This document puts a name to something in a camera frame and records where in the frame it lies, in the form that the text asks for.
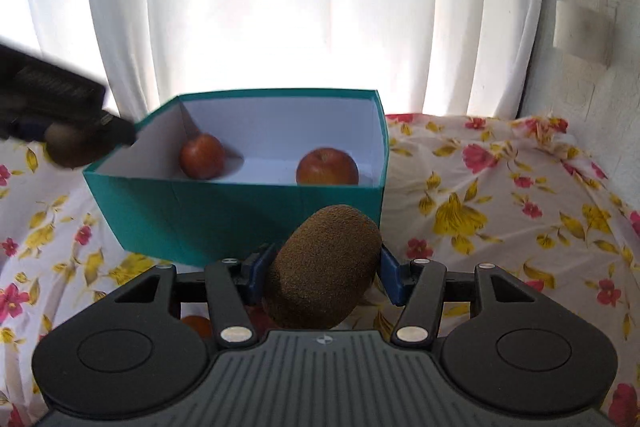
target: red apple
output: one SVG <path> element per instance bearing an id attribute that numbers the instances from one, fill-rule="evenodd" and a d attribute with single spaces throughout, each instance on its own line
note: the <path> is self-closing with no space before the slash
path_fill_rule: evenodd
<path id="1" fill-rule="evenodd" d="M 225 149 L 217 138 L 200 134 L 180 149 L 180 169 L 195 180 L 220 176 L 225 168 Z"/>
<path id="2" fill-rule="evenodd" d="M 300 185 L 357 185 L 358 166 L 346 152 L 323 147 L 308 153 L 296 170 Z"/>
<path id="3" fill-rule="evenodd" d="M 201 339 L 208 339 L 211 333 L 211 321 L 207 317 L 200 317 L 199 315 L 188 315 L 180 319 L 183 324 L 186 324 L 193 331 L 195 331 Z"/>

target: teal box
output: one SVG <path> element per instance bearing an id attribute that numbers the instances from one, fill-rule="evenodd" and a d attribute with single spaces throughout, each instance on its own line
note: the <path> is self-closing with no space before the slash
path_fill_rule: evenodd
<path id="1" fill-rule="evenodd" d="M 219 178 L 187 178 L 182 145 L 199 132 L 225 147 Z M 334 147 L 358 165 L 356 186 L 296 184 L 309 151 Z M 204 266 L 285 241 L 316 210 L 350 204 L 380 223 L 388 136 L 378 93 L 249 89 L 180 95 L 138 124 L 138 140 L 84 170 L 126 250 Z"/>

